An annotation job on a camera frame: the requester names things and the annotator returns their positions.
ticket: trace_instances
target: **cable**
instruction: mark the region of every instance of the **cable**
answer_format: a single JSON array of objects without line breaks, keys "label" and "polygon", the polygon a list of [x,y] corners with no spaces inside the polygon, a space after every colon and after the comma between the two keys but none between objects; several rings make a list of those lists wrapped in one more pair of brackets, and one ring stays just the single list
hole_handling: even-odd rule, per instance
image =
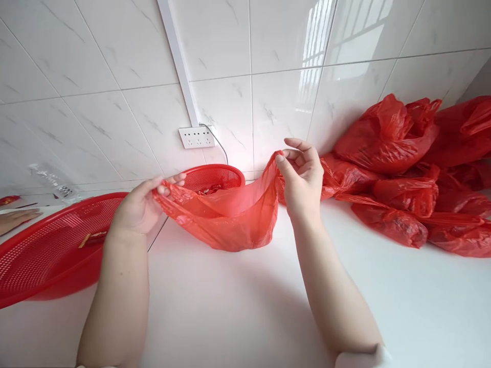
[{"label": "cable", "polygon": [[227,160],[227,165],[229,164],[229,157],[227,156],[227,152],[225,150],[225,148],[221,145],[220,141],[218,140],[218,138],[213,134],[213,132],[211,131],[210,127],[206,124],[203,124],[203,123],[200,123],[199,124],[200,126],[206,126],[208,128],[208,130],[210,131],[211,135],[213,136],[213,138],[216,139],[216,141],[218,142],[218,144],[220,145],[221,149],[224,151],[224,154],[225,154],[225,159]]}]

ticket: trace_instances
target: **pile of red bags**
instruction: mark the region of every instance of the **pile of red bags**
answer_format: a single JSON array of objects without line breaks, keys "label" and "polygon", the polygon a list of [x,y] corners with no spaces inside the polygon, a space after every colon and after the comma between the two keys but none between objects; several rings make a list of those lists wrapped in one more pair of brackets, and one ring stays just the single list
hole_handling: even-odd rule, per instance
[{"label": "pile of red bags", "polygon": [[402,245],[491,257],[491,201],[477,192],[491,188],[491,167],[478,161],[491,156],[491,96],[440,105],[388,95],[370,107],[322,157],[322,199],[352,202],[364,224]]}]

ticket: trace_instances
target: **red plastic colander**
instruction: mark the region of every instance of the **red plastic colander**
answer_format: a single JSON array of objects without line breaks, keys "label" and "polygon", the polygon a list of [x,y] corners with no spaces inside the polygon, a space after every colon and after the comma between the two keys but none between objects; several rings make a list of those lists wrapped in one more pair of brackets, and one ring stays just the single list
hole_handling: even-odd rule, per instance
[{"label": "red plastic colander", "polygon": [[28,298],[56,299],[96,282],[104,239],[79,246],[88,234],[109,230],[127,194],[83,200],[0,244],[0,309]]},{"label": "red plastic colander", "polygon": [[185,171],[184,188],[193,192],[205,192],[216,186],[220,189],[231,189],[246,185],[244,174],[233,166],[210,164],[197,166]]}]

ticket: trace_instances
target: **white countertop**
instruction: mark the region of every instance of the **white countertop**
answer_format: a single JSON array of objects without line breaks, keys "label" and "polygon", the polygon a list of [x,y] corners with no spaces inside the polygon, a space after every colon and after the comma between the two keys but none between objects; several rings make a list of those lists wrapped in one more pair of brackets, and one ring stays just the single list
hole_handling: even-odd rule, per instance
[{"label": "white countertop", "polygon": [[[321,208],[400,367],[491,366],[491,259],[406,248],[346,203]],[[283,207],[271,244],[239,253],[213,250],[169,219],[149,274],[142,367],[326,367]],[[0,310],[0,366],[73,366],[94,291]]]}]

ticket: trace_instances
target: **power socket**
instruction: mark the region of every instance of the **power socket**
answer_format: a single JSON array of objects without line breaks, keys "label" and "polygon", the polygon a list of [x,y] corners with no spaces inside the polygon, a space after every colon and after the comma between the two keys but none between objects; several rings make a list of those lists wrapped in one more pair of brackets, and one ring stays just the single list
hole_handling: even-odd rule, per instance
[{"label": "power socket", "polygon": [[215,147],[216,141],[206,126],[179,128],[185,149]]}]

